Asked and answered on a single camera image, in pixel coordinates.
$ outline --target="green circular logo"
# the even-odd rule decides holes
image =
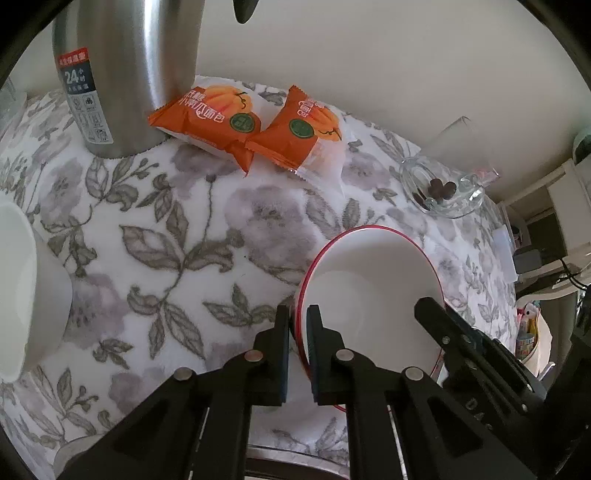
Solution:
[[[296,137],[299,138],[310,138],[314,136],[314,129],[312,126],[299,118],[294,118],[290,122],[290,130]]]
[[[230,126],[243,134],[249,134],[255,129],[255,120],[248,113],[237,113],[232,115]]]

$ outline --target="thermos label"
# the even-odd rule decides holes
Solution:
[[[113,143],[92,77],[88,49],[83,47],[60,55],[57,62],[70,110],[86,141],[93,144]]]

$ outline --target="plastic bag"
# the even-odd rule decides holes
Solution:
[[[355,140],[340,110],[292,86],[285,105],[246,147],[295,172],[323,191],[343,194],[340,175],[349,142]]]
[[[232,158],[248,172],[254,154],[245,143],[266,128],[278,111],[238,82],[197,76],[192,90],[156,110],[148,122],[213,155]]]

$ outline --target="pumpkin illustration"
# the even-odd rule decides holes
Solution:
[[[203,92],[203,102],[226,118],[237,113],[250,113],[252,100],[246,92],[229,85],[212,85]]]
[[[306,121],[314,128],[314,133],[318,138],[333,142],[342,140],[339,118],[325,106],[314,105]]]

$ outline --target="red rim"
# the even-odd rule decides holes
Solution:
[[[382,230],[388,230],[392,233],[397,233],[401,237],[404,237],[406,240],[411,242],[418,249],[418,251],[420,251],[423,254],[425,259],[427,260],[427,262],[429,263],[429,265],[433,269],[433,273],[435,274],[435,278],[437,279],[437,283],[439,283],[439,290],[441,291],[441,297],[443,298],[443,289],[441,287],[441,282],[439,281],[439,276],[437,275],[437,271],[435,270],[435,267],[433,266],[433,264],[429,260],[429,257],[426,256],[423,249],[421,247],[419,247],[414,242],[414,240],[412,238],[408,237],[408,235],[404,235],[404,233],[399,232],[398,230],[394,230],[393,228],[390,228],[387,226],[382,226],[382,225],[358,226],[358,227],[352,228],[350,230],[346,230],[346,231],[338,234],[336,237],[334,237],[330,242],[328,242],[324,246],[324,248],[320,251],[320,253],[318,255],[316,255],[316,258],[312,262],[312,265],[310,265],[310,268],[308,268],[308,271],[306,272],[306,276],[304,277],[304,281],[302,282],[302,285],[301,285],[300,295],[298,296],[297,304],[296,304],[296,308],[295,308],[295,319],[296,319],[296,321],[295,321],[295,342],[297,343],[300,361],[301,361],[302,365],[304,366],[304,370],[306,371],[306,375],[308,375],[308,378],[310,378],[310,364],[308,363],[308,357],[306,357],[306,350],[304,349],[304,339],[302,338],[301,309],[302,309],[302,305],[304,303],[304,295],[306,294],[306,289],[308,287],[308,283],[310,281],[312,273],[314,273],[314,270],[316,269],[316,265],[320,262],[320,260],[324,256],[324,254],[328,251],[328,249],[330,247],[332,247],[332,245],[337,240],[339,240],[340,238],[343,238],[345,235],[348,235],[349,233],[355,232],[357,230],[366,230],[366,229],[371,229],[371,228],[378,228],[378,229],[382,229]],[[433,373],[435,372],[435,370],[437,368],[437,364],[439,363],[439,358],[441,357],[442,352],[443,352],[443,350],[440,349],[439,356],[437,358],[437,362],[433,366],[433,370],[431,370],[431,374],[430,374],[431,376],[433,376]],[[340,405],[335,405],[334,407],[338,408],[342,412],[346,412],[346,409]]]

